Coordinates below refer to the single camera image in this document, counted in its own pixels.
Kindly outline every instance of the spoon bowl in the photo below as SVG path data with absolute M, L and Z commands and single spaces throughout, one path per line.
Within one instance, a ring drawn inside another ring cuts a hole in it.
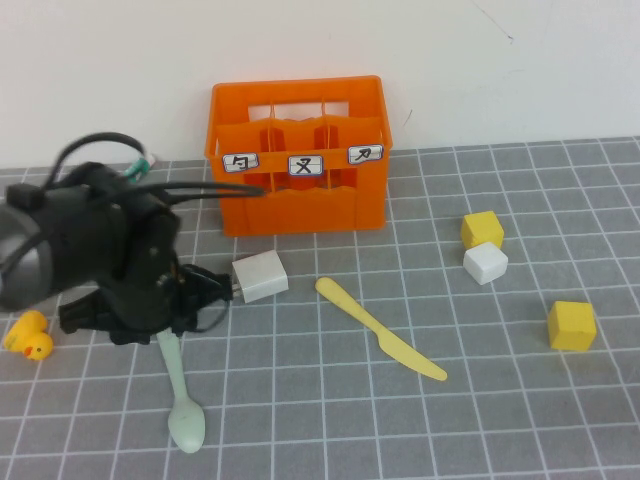
M 169 414 L 169 433 L 180 450 L 195 453 L 205 434 L 204 410 L 189 397 L 176 399 Z

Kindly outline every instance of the label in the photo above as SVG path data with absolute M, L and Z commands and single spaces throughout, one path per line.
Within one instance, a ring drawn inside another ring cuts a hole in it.
M 234 153 L 233 155 L 225 155 L 222 157 L 224 170 L 227 173 L 238 173 L 256 168 L 258 163 L 258 155 L 255 153 Z
M 292 177 L 315 177 L 324 172 L 320 155 L 294 155 L 289 157 L 289 175 Z
M 358 165 L 370 160 L 380 160 L 384 154 L 382 145 L 356 145 L 349 147 L 349 163 Z

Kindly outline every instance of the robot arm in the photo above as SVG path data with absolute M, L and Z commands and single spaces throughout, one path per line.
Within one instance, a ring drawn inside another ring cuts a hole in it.
M 172 205 L 194 198 L 259 196 L 255 187 L 215 183 L 134 186 L 98 163 L 85 163 L 55 181 L 62 161 L 82 145 L 118 141 L 95 134 L 67 147 L 42 187 L 7 188 L 0 205 L 0 311 L 18 311 L 69 288 L 95 282 L 98 289 L 60 308 L 62 329 L 103 330 L 116 344 L 148 343 L 167 328 L 199 331 L 197 312 L 232 298 L 228 275 L 180 265 L 174 242 L 180 228 Z M 172 195 L 192 188 L 215 193 Z

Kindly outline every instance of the white wall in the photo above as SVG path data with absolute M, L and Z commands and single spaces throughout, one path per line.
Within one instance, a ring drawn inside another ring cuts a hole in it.
M 202 158 L 215 83 L 359 74 L 398 148 L 638 134 L 639 25 L 637 0 L 0 0 L 0 166 L 105 129 Z

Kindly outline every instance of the yellow cube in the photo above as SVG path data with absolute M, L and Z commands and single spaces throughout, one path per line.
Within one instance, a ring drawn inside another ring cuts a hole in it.
M 462 220 L 460 236 L 466 249 L 487 242 L 500 248 L 504 240 L 504 230 L 494 212 L 471 213 L 465 215 Z
M 585 352 L 596 338 L 596 319 L 590 303 L 554 303 L 547 326 L 551 348 L 557 350 Z

